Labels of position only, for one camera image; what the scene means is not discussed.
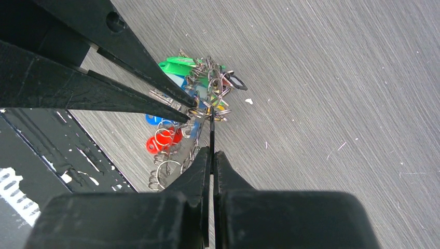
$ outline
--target round hole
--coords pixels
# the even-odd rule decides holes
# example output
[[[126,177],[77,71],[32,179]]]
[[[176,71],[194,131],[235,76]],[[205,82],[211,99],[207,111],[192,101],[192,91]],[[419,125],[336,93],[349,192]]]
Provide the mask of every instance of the round hole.
[[[127,28],[127,24],[118,13],[112,11],[106,18],[107,27],[114,33],[119,33]]]

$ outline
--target gray table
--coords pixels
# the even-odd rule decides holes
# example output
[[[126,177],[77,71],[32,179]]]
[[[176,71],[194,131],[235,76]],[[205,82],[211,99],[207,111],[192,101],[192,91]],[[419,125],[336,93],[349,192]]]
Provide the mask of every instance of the gray table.
[[[156,60],[210,54],[247,83],[216,138],[253,186],[350,192],[383,248],[438,248],[439,1],[114,2]],[[148,90],[95,54],[84,67]],[[148,191],[143,115],[75,114]]]

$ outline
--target pile of keychains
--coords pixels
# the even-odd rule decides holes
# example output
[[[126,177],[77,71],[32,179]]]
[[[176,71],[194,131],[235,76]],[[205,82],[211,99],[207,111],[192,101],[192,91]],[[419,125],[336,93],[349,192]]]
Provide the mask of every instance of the pile of keychains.
[[[234,89],[247,90],[234,71],[226,71],[225,66],[216,64],[211,57],[192,59],[180,51],[177,57],[160,62],[159,67],[195,98],[197,106],[182,106],[156,89],[149,92],[152,98],[190,117],[188,122],[178,123],[146,115],[146,121],[157,126],[156,132],[146,143],[147,151],[154,155],[154,164],[157,166],[150,173],[148,187],[156,191],[164,190],[193,162],[201,147],[203,125],[211,117],[211,107],[215,110],[215,121],[227,121],[225,115],[231,109],[224,97]]]

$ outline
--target gray wooden surface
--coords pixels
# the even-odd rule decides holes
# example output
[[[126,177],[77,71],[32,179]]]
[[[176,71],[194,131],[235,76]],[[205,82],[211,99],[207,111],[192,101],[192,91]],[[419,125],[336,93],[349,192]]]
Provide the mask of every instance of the gray wooden surface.
[[[209,54],[247,83],[216,149],[253,186],[347,191],[383,248],[440,247],[439,1],[113,2],[157,61]],[[84,68],[148,90],[99,55]],[[148,191],[144,116],[75,115]]]

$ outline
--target metal spring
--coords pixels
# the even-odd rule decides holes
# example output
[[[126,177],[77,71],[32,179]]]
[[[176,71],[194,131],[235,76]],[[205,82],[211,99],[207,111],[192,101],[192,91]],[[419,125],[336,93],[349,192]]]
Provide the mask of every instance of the metal spring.
[[[175,131],[179,128],[182,129],[183,136],[188,138],[190,137],[194,124],[195,124],[195,118],[203,118],[203,119],[209,119],[211,117],[211,113],[209,112],[209,109],[211,106],[218,107],[220,105],[220,102],[222,101],[222,98],[224,98],[227,94],[231,92],[230,87],[226,87],[224,89],[223,86],[223,77],[224,75],[221,74],[221,68],[218,64],[214,62],[214,60],[211,57],[207,57],[205,60],[205,63],[200,63],[198,60],[194,59],[194,63],[196,66],[194,66],[189,75],[185,77],[187,81],[187,85],[185,85],[185,89],[189,91],[195,91],[195,99],[198,103],[197,107],[189,108],[186,110],[186,114],[191,117],[190,121],[186,124],[181,124],[180,126],[177,123],[171,123],[171,125],[175,128]],[[200,99],[198,91],[196,91],[196,85],[200,84],[199,79],[201,77],[208,77],[208,94],[207,94],[207,100]],[[157,99],[159,99],[162,103],[166,103],[168,105],[173,105],[176,103],[171,98],[166,97],[158,90],[152,90],[150,91],[151,95]],[[207,108],[200,108],[200,102],[203,103]],[[222,121],[225,120],[225,115],[230,113],[231,110],[222,110],[219,112],[215,112],[214,120],[216,121]],[[158,132],[163,131],[167,127],[164,125],[164,123],[160,123],[157,127],[157,131],[155,133],[155,136],[158,134]],[[151,171],[148,187],[152,190],[161,191],[165,189],[167,186],[166,178],[171,174],[171,169],[168,166],[169,162],[176,163],[179,165],[180,173],[182,174],[187,170],[191,163],[194,161],[197,152],[200,150],[200,134],[202,131],[202,126],[199,126],[196,138],[194,143],[191,146],[190,152],[188,156],[183,160],[182,164],[180,164],[177,161],[174,161],[172,159],[172,155],[176,154],[178,152],[179,148],[173,148],[174,146],[171,146],[171,148],[168,148],[164,146],[164,150],[158,152],[154,156],[154,164],[157,165],[157,169]],[[208,142],[203,140],[205,145],[208,146]]]

